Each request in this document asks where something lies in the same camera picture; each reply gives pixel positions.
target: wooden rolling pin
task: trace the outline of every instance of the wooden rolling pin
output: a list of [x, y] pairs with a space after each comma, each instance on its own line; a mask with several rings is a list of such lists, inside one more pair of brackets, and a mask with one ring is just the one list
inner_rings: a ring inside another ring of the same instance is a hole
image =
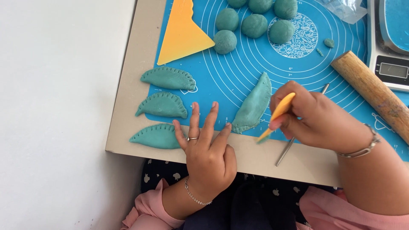
[[351, 51], [331, 66], [409, 144], [409, 108]]

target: metal straw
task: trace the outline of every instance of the metal straw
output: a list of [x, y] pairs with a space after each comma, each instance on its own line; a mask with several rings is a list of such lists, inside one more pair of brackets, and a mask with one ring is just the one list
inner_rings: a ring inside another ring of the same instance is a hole
[[[321, 93], [324, 94], [324, 93], [327, 91], [327, 89], [328, 89], [329, 86], [330, 86], [330, 84], [327, 83], [327, 84], [324, 86], [324, 88], [322, 89], [322, 92], [321, 92]], [[291, 145], [294, 143], [294, 141], [295, 141], [295, 137], [292, 137], [291, 141], [287, 144], [287, 146], [285, 147], [284, 151], [281, 153], [281, 157], [280, 157], [280, 159], [277, 161], [276, 166], [278, 166], [278, 165], [280, 164], [280, 162], [283, 160], [284, 156], [287, 154], [288, 150], [290, 149], [290, 147], [291, 147]]]

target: yellow plastic tool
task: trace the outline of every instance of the yellow plastic tool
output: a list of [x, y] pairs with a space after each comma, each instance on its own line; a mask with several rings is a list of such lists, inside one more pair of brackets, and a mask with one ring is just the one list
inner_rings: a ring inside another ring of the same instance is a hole
[[[274, 110], [273, 114], [271, 115], [270, 123], [275, 120], [277, 117], [283, 115], [284, 113], [288, 112], [291, 108], [291, 101], [295, 97], [295, 93], [292, 92], [289, 95], [285, 96], [280, 103], [277, 105], [276, 109]], [[257, 143], [260, 143], [264, 138], [271, 134], [273, 130], [267, 129], [258, 139]]]
[[213, 47], [215, 43], [192, 20], [193, 1], [174, 0], [158, 65]]

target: hand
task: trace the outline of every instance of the hand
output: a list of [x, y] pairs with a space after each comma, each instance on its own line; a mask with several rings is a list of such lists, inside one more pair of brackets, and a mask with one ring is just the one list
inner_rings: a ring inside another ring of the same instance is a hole
[[199, 104], [197, 102], [192, 104], [188, 136], [189, 138], [199, 137], [199, 139], [189, 140], [189, 142], [183, 135], [180, 123], [177, 120], [173, 121], [176, 139], [186, 153], [189, 191], [203, 203], [213, 200], [225, 190], [233, 182], [237, 173], [234, 149], [227, 144], [231, 124], [227, 123], [213, 143], [211, 142], [218, 111], [219, 104], [213, 102], [202, 131], [200, 131]]
[[295, 81], [289, 81], [274, 93], [271, 111], [292, 92], [296, 93], [292, 110], [271, 122], [270, 129], [280, 128], [288, 139], [295, 137], [302, 144], [340, 153], [353, 153], [368, 147], [373, 137], [368, 127], [326, 96], [308, 92]]

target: pink sleeve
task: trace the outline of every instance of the pink sleeve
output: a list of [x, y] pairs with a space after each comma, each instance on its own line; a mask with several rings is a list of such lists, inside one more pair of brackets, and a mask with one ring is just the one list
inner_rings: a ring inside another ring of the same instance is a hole
[[300, 209], [314, 230], [407, 230], [409, 215], [383, 216], [363, 211], [337, 195], [309, 187]]
[[162, 204], [162, 191], [169, 187], [165, 179], [156, 186], [155, 190], [149, 190], [140, 194], [135, 199], [135, 207], [122, 221], [121, 230], [169, 230], [183, 224], [168, 215]]

